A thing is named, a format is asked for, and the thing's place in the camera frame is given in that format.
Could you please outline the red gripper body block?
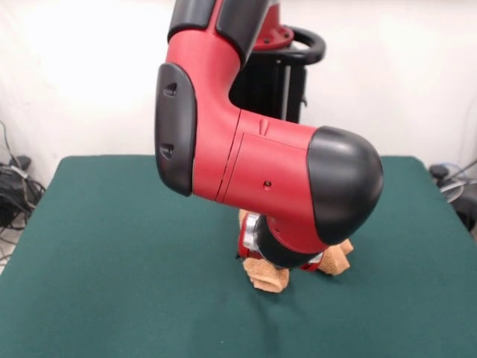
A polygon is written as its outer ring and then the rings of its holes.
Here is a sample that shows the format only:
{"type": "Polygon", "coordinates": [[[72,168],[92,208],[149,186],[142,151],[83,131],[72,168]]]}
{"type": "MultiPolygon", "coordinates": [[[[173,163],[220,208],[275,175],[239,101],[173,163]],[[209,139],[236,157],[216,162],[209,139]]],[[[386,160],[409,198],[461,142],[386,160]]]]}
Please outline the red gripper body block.
{"type": "Polygon", "coordinates": [[[285,247],[272,233],[267,222],[243,222],[238,238],[237,256],[264,259],[279,269],[316,271],[322,253],[301,254],[285,247]]]}

